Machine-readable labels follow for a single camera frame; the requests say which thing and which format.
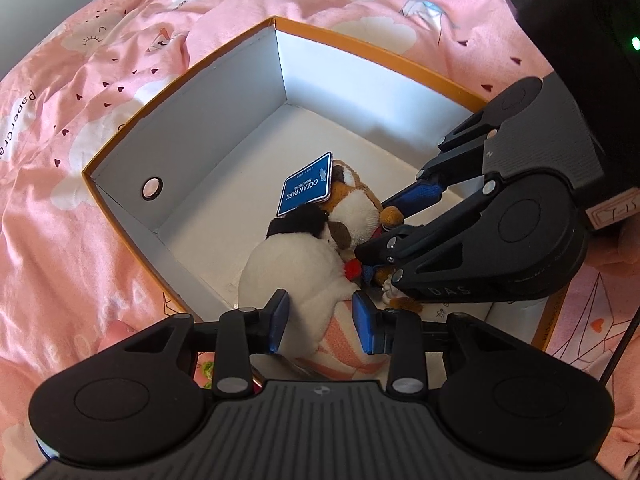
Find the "pink bed duvet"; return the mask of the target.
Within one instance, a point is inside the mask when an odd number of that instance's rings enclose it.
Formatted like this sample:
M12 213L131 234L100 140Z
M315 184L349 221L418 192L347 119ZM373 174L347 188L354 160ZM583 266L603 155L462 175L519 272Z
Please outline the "pink bed duvet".
M167 300L81 173L143 104L273 15L376 44L489 96L550 65L504 0L93 0L1 83L1 474L43 461L30 397L161 320Z

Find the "brown white dog plush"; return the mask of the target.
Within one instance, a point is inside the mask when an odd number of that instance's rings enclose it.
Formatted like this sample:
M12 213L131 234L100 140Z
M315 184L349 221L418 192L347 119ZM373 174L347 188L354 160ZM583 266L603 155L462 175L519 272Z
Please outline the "brown white dog plush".
M362 287L379 289L386 307L421 313L420 302L394 289L392 266L365 266L355 254L359 245L401 226L405 217L400 210L384 207L356 171L339 159L332 162L331 192L320 208L328 214L328 226L321 237L343 260L346 278Z

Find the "blue paper tag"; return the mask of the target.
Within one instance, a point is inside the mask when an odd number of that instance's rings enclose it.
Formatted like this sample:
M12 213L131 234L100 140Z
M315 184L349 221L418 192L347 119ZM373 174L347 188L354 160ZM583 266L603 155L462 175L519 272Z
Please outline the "blue paper tag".
M309 203L325 202L331 194L333 155L326 152L290 174L283 182L277 216Z

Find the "white panda plush toy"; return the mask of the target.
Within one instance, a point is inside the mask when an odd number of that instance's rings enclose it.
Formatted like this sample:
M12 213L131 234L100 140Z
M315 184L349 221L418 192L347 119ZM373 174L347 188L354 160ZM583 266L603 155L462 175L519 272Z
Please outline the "white panda plush toy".
M261 307L276 290L286 290L290 314L279 356L329 379L380 378L388 357L362 351L352 322L352 295L358 286L346 278L328 234L316 206L292 220L273 219L241 273L239 306Z

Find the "orange cardboard box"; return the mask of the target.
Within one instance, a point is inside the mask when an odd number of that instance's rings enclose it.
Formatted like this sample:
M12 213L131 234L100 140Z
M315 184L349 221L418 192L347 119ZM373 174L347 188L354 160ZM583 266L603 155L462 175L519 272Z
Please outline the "orange cardboard box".
M84 178L175 307L213 321L241 304L289 176L329 154L386 198L484 104L389 50L268 18L154 96Z

